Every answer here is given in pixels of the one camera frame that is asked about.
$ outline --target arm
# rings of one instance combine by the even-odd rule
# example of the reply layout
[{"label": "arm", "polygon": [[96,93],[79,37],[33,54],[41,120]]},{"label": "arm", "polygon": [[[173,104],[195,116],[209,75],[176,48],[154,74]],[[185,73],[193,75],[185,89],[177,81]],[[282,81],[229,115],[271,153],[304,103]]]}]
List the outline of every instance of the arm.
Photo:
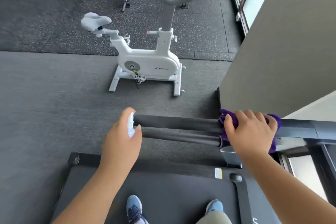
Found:
[{"label": "arm", "polygon": [[224,126],[229,141],[247,169],[258,182],[283,224],[327,224],[336,220],[336,208],[284,170],[268,151],[275,132],[276,120],[265,115],[237,111],[239,126],[235,129],[230,115]]},{"label": "arm", "polygon": [[132,108],[121,114],[103,144],[99,168],[53,224],[103,224],[112,201],[124,183],[140,152],[141,127],[128,136],[127,121]]}]

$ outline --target person's right arm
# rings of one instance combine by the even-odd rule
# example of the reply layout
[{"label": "person's right arm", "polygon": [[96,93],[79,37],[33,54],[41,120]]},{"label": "person's right arm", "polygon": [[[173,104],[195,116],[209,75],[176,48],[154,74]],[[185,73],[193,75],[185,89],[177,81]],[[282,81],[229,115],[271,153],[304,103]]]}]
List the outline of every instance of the person's right arm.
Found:
[{"label": "person's right arm", "polygon": [[252,173],[275,213],[283,224],[336,223],[336,208],[283,169],[268,154],[275,132],[276,120],[250,110],[235,112],[237,129],[227,115],[224,127],[236,154]]}]

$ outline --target bike seat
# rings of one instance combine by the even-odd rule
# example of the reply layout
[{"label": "bike seat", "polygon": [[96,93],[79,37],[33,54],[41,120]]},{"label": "bike seat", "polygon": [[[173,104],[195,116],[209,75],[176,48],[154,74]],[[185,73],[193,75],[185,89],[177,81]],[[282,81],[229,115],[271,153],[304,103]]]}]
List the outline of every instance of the bike seat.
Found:
[{"label": "bike seat", "polygon": [[81,20],[82,27],[89,31],[93,32],[97,30],[99,27],[108,25],[112,22],[111,18],[107,16],[100,16],[95,13],[87,13]]}]

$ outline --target treadmill belt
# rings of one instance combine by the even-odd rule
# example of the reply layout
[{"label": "treadmill belt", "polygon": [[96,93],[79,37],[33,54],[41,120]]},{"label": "treadmill belt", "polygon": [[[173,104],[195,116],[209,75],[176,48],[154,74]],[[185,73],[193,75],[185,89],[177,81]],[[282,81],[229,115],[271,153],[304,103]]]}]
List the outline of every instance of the treadmill belt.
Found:
[{"label": "treadmill belt", "polygon": [[[65,209],[97,170],[90,166],[71,167],[54,210],[52,221]],[[105,223],[127,224],[126,201],[137,195],[150,224],[195,224],[204,216],[208,202],[218,199],[232,224],[239,224],[237,189],[230,181],[230,170],[222,169],[215,179],[215,168],[192,164],[138,162],[111,205]]]}]

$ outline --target finger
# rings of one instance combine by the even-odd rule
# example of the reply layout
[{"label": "finger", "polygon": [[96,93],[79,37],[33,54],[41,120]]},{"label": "finger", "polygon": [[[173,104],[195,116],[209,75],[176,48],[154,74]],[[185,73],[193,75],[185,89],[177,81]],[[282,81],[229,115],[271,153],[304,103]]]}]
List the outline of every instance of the finger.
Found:
[{"label": "finger", "polygon": [[257,119],[257,117],[251,110],[245,110],[244,113],[249,119]]},{"label": "finger", "polygon": [[238,122],[242,122],[242,121],[248,119],[248,117],[246,116],[246,114],[244,114],[243,111],[241,111],[241,110],[235,111],[234,113],[236,114]]},{"label": "finger", "polygon": [[135,144],[136,147],[139,147],[139,148],[141,147],[142,131],[141,131],[141,125],[140,124],[135,128],[135,133],[134,133],[134,136],[131,139],[131,142],[132,142],[132,144]]},{"label": "finger", "polygon": [[276,132],[278,129],[278,122],[272,116],[265,114],[265,118],[268,120],[268,126],[273,132]]},{"label": "finger", "polygon": [[265,117],[261,112],[255,112],[254,115],[257,117],[258,120],[266,122]]},{"label": "finger", "polygon": [[233,136],[236,129],[232,124],[232,117],[229,114],[225,116],[225,120],[223,124],[224,124],[227,137],[229,138],[230,136]]},{"label": "finger", "polygon": [[135,112],[135,110],[131,107],[127,107],[125,110],[123,110],[119,117],[118,124],[120,126],[127,127],[128,117],[132,112]]}]

